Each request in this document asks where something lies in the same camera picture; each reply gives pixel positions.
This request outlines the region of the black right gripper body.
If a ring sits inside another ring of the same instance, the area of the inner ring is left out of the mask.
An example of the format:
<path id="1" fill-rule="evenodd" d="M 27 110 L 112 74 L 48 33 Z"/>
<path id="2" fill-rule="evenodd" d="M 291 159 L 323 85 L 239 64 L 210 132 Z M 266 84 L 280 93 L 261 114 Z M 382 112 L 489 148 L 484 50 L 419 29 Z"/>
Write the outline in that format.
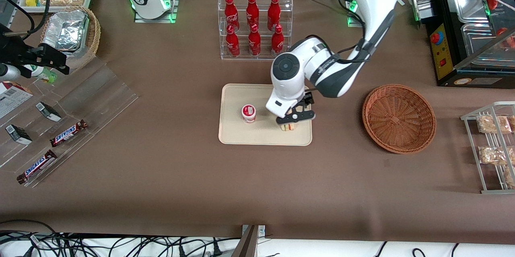
<path id="1" fill-rule="evenodd" d="M 5 25 L 0 24 L 0 76 L 2 79 L 31 78 L 32 70 L 27 68 L 31 56 L 23 40 L 19 36 L 8 37 L 11 32 Z"/>

